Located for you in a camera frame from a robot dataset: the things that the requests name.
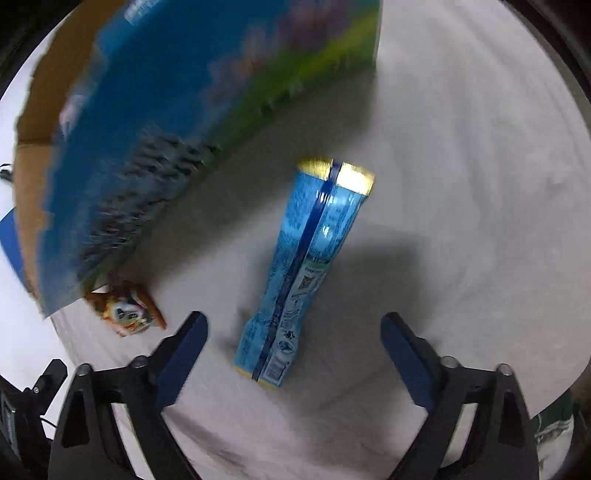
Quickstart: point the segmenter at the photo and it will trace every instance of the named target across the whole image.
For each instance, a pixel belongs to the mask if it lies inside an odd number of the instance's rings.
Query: blue snack package
[[[234,357],[240,373],[281,386],[296,358],[306,311],[373,183],[372,173],[348,163],[300,161],[261,305]]]

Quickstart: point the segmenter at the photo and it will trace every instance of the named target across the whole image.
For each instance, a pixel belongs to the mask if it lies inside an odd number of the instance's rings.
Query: cardboard box
[[[17,224],[46,314],[116,268],[211,166],[303,95],[371,67],[380,0],[87,0],[18,123]]]

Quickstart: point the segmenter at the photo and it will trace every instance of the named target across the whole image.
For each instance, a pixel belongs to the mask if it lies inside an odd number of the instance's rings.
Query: blue object
[[[208,331],[206,316],[201,312],[191,312],[178,332],[164,339],[152,356],[150,367],[156,370],[154,386],[157,393],[154,404],[157,411],[177,401],[178,394],[207,341]],[[159,355],[165,359],[162,365],[158,365]]]
[[[431,412],[441,380],[439,357],[431,345],[416,337],[397,313],[382,319],[381,339],[414,404]]]
[[[0,220],[0,243],[18,279],[27,288],[27,278],[22,264],[21,248],[18,243],[17,227],[14,219],[14,208]]]
[[[234,357],[253,380],[280,387],[296,358],[302,320],[366,198],[340,186],[350,167],[329,163],[325,179],[297,174],[261,305]]]

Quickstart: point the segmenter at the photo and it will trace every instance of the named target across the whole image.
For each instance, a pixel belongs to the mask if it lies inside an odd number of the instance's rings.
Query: white table surface
[[[304,154],[367,167],[376,183],[297,362],[270,391],[232,357]],[[210,320],[165,415],[187,456],[237,478],[386,477],[424,418],[379,341],[392,310],[440,355],[511,364],[530,413],[545,408],[591,352],[590,155],[558,71],[500,2],[387,0],[376,73],[281,115],[185,195],[127,266],[171,331],[191,310]],[[54,320],[73,359],[96,368],[164,336],[119,339],[82,301]]]

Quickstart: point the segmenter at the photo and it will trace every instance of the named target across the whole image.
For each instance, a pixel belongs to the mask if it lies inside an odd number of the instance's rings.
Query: screw
[[[148,366],[148,357],[140,355],[134,358],[131,362],[131,366],[134,368],[143,368]]]
[[[458,362],[452,356],[442,356],[441,360],[439,360],[444,367],[448,368],[457,368],[460,366],[460,362]]]
[[[90,366],[90,364],[82,364],[78,367],[78,370],[76,370],[76,375],[78,375],[79,377],[84,377],[84,375],[88,375],[91,371],[92,367]]]
[[[511,375],[513,375],[513,369],[510,365],[507,364],[498,364],[496,366],[496,370],[505,375],[506,377],[510,377]]]

